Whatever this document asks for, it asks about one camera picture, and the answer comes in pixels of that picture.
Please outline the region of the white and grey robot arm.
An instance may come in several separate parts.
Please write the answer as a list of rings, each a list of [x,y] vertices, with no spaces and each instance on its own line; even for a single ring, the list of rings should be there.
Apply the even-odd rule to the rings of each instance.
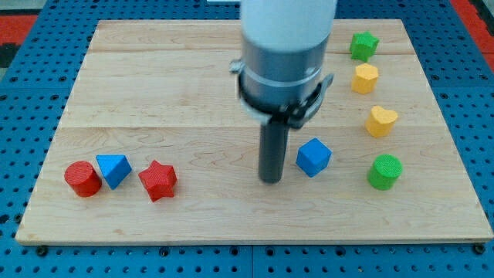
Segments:
[[[261,124],[300,129],[319,110],[333,81],[320,74],[336,10],[337,0],[242,1],[242,56],[230,70]]]

